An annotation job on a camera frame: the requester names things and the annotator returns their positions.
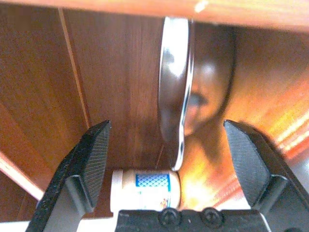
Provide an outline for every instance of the wooden cabinet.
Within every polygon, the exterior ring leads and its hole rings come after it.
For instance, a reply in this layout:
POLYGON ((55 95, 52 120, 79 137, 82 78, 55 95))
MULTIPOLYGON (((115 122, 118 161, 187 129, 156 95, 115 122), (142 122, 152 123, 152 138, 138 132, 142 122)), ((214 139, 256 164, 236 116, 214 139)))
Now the wooden cabinet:
MULTIPOLYGON (((242 194, 224 119, 256 127, 288 162, 299 158, 309 145, 309 35, 304 20, 308 19, 308 3, 300 1, 296 15, 286 3, 259 8, 238 2, 243 5, 218 1, 215 8, 212 2, 201 1, 205 11, 200 13, 195 9, 197 1, 175 9, 151 9, 161 2, 142 6, 134 0, 119 8, 114 1, 96 8, 137 14, 146 7, 148 16, 2 3, 1 170, 39 199, 83 132, 105 119, 112 120, 107 177, 93 216, 108 212, 113 169, 168 168, 157 122, 163 18, 149 16, 168 12, 216 23, 281 29, 233 27, 235 64, 229 93, 221 110, 185 139, 179 171, 181 208, 200 210, 242 194), (233 9, 239 17, 232 14, 233 9), (248 14, 254 11, 257 16, 250 20, 248 14)), ((58 7, 77 6, 68 4, 55 1, 58 7)), ((74 4, 94 10, 99 2, 74 4)))

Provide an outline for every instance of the small cylindrical container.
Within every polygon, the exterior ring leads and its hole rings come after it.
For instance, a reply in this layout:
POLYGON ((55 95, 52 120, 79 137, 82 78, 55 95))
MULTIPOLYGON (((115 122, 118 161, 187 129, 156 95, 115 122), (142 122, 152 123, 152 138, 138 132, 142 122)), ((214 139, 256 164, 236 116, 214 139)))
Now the small cylindrical container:
POLYGON ((116 170, 112 174, 111 211, 177 208, 181 189, 172 171, 116 170))

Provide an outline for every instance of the black screw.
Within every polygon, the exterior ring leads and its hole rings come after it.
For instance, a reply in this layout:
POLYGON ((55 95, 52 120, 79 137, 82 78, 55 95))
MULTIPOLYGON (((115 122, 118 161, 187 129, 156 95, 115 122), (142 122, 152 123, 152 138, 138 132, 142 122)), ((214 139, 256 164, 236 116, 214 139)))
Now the black screw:
POLYGON ((222 213, 214 208, 205 208, 201 212, 201 219, 210 228, 219 228, 223 223, 222 213))
POLYGON ((165 227, 178 226, 181 221, 181 214, 176 209, 166 208, 159 214, 159 221, 165 227))

